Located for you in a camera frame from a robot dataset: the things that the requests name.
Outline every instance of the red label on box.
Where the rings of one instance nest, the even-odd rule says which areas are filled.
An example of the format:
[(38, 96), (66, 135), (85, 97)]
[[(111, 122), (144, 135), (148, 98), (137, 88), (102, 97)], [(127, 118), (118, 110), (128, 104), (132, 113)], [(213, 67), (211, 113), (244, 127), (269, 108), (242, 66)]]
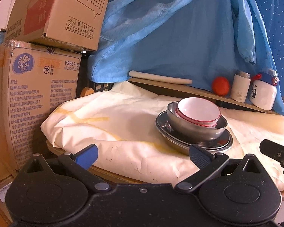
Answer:
[(24, 23), (24, 35), (40, 30), (48, 20), (51, 8), (55, 0), (38, 0), (32, 7), (27, 8)]

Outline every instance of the white thermos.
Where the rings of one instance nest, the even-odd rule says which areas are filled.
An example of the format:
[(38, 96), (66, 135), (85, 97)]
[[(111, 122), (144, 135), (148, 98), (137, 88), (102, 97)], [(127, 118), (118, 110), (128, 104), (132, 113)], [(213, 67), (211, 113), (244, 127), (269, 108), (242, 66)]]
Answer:
[(233, 79), (233, 85), (230, 92), (230, 98), (244, 103), (250, 85), (250, 74), (237, 71)]
[(264, 110), (271, 110), (276, 99), (276, 85), (279, 81), (277, 73), (273, 69), (260, 72), (253, 78), (253, 89), (249, 100), (253, 105)]

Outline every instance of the white bowl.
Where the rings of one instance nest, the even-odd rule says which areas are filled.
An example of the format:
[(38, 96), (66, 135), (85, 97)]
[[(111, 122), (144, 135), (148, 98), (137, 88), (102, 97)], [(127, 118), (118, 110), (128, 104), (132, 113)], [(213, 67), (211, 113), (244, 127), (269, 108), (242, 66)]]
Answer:
[(182, 114), (178, 108), (176, 108), (176, 111), (175, 111), (177, 117), (181, 118), (181, 119), (184, 119), (190, 123), (193, 123), (195, 125), (199, 125), (199, 126), (204, 126), (204, 127), (209, 127), (209, 128), (214, 128), (216, 125), (217, 125), (217, 122), (219, 119), (216, 119), (215, 121), (213, 122), (208, 122), (208, 123), (205, 123), (205, 122), (199, 122), (199, 121), (194, 121), (188, 117), (186, 117), (184, 114)]
[(218, 106), (199, 97), (184, 98), (178, 103), (178, 115), (199, 125), (212, 126), (217, 123), (221, 112)]
[(175, 115), (176, 115), (178, 118), (180, 118), (180, 119), (182, 119), (182, 120), (185, 120), (185, 121), (187, 121), (187, 122), (189, 122), (189, 123), (191, 123), (191, 124), (197, 125), (197, 126), (206, 127), (206, 128), (215, 128), (215, 127), (217, 126), (217, 123), (214, 124), (214, 125), (211, 125), (211, 126), (193, 123), (193, 122), (191, 122), (190, 120), (181, 117), (181, 116), (177, 113), (177, 109), (175, 109)]

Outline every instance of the red rim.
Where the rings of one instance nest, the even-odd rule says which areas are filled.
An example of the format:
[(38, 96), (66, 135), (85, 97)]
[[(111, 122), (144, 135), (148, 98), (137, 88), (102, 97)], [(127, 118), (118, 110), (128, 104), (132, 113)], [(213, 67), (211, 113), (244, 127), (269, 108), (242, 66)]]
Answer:
[(214, 122), (215, 120), (218, 120), (218, 119), (220, 118), (220, 116), (221, 116), (221, 111), (220, 111), (220, 109), (219, 109), (218, 106), (217, 106), (217, 108), (218, 108), (218, 110), (219, 110), (219, 116), (218, 116), (218, 118), (216, 118), (216, 119), (214, 119), (214, 120), (210, 120), (210, 121), (195, 120), (195, 119), (192, 119), (192, 118), (190, 118), (190, 117), (187, 117), (184, 113), (182, 113), (182, 112), (179, 110), (178, 105), (177, 105), (176, 111), (178, 110), (181, 115), (183, 115), (184, 117), (186, 117), (186, 118), (188, 118), (188, 119), (190, 119), (190, 120), (193, 120), (193, 121), (203, 122), (203, 123), (209, 123), (209, 122)]
[(193, 123), (194, 125), (199, 125), (199, 126), (204, 126), (204, 127), (215, 127), (215, 126), (217, 125), (217, 123), (214, 124), (214, 125), (201, 125), (201, 124), (196, 124), (196, 123), (194, 123), (194, 122), (191, 122), (188, 117), (186, 117), (186, 116), (183, 117), (184, 114), (182, 114), (181, 112), (179, 113), (179, 112), (180, 112), (180, 110), (176, 108), (176, 113), (177, 113), (177, 115), (179, 115), (182, 119), (186, 120), (187, 122)]

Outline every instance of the vinda logo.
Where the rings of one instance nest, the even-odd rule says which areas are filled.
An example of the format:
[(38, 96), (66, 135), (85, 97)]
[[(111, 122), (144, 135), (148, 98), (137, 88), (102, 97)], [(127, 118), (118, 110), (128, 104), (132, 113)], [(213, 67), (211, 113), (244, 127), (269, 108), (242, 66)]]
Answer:
[(28, 53), (20, 54), (16, 57), (13, 64), (13, 72), (22, 74), (31, 71), (34, 67), (34, 58)]

